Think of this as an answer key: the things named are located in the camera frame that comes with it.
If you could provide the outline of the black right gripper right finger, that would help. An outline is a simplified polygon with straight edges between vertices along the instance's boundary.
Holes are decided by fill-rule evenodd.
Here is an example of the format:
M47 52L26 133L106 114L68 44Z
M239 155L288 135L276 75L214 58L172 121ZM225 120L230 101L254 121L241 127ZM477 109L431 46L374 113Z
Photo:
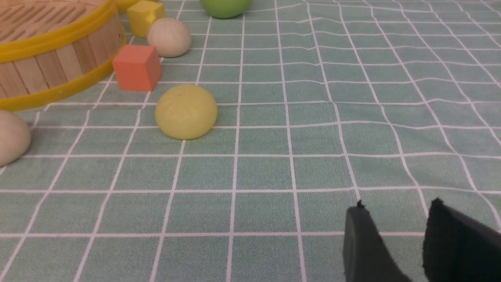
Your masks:
M422 251L430 282L499 282L501 236L444 204L431 202Z

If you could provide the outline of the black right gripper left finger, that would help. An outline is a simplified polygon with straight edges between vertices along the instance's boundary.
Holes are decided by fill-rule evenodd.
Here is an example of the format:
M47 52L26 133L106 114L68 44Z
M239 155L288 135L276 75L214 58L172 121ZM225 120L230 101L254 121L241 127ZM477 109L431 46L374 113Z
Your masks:
M346 211L343 263L347 282L411 281L390 255L361 200Z

